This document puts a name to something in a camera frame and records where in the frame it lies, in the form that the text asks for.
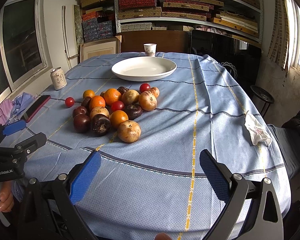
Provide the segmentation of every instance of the checkered curtain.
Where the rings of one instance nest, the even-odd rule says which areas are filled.
[[[289,22],[286,0],[275,0],[274,26],[268,57],[286,72],[288,66]]]

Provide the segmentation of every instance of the cherry tomato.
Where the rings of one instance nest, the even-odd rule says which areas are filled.
[[[74,99],[73,98],[66,98],[66,107],[72,107],[74,105]]]
[[[148,83],[144,83],[140,86],[140,93],[143,93],[144,91],[147,91],[151,88],[151,86]]]
[[[117,111],[117,110],[122,110],[123,108],[124,108],[124,103],[122,101],[115,101],[111,105],[112,112]]]

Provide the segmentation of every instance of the tangerine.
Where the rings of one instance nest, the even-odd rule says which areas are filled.
[[[85,99],[86,97],[91,97],[93,98],[95,96],[95,93],[93,90],[88,89],[85,92],[83,92],[83,99]]]
[[[128,120],[128,116],[124,111],[114,111],[110,116],[110,122],[113,128],[117,129],[120,124]]]
[[[106,101],[106,104],[111,106],[114,102],[121,100],[121,94],[117,89],[110,88],[108,89],[104,95],[103,98]]]
[[[89,103],[89,109],[90,109],[90,111],[93,108],[97,107],[97,106],[103,106],[103,107],[106,106],[106,102],[103,99],[103,97],[101,97],[101,96],[94,96],[93,98],[91,98],[90,103]]]

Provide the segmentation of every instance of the human hand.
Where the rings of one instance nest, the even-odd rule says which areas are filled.
[[[0,211],[10,212],[14,205],[11,181],[4,181],[0,190]]]
[[[166,233],[158,233],[154,240],[172,240],[170,236],[168,236]]]

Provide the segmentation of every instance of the tablecloth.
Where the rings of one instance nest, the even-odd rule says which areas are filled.
[[[42,93],[51,99],[25,130],[6,137],[1,144],[13,147],[39,132],[47,135],[47,144],[26,162],[26,177],[53,180],[98,149],[101,168],[76,204],[97,236],[141,240],[154,239],[164,231],[173,239],[202,239],[225,205],[217,199],[199,164],[200,152],[208,149],[232,173],[256,181],[269,177],[285,215],[290,207],[290,186],[277,142],[273,140],[270,147],[252,145],[244,126],[247,111],[271,132],[242,88],[207,55],[156,54],[175,62],[177,69],[164,79],[149,82],[159,88],[160,96],[154,111],[135,120],[142,130],[137,142],[121,142],[114,130],[99,138],[91,132],[74,131],[72,111],[80,105],[83,92],[92,89],[100,94],[120,86],[138,90],[141,82],[121,80],[111,67],[144,55],[90,58],[66,73],[66,87],[55,91],[50,86]],[[73,108],[66,108],[67,97],[76,100]],[[246,200],[231,237],[239,233],[249,204]]]

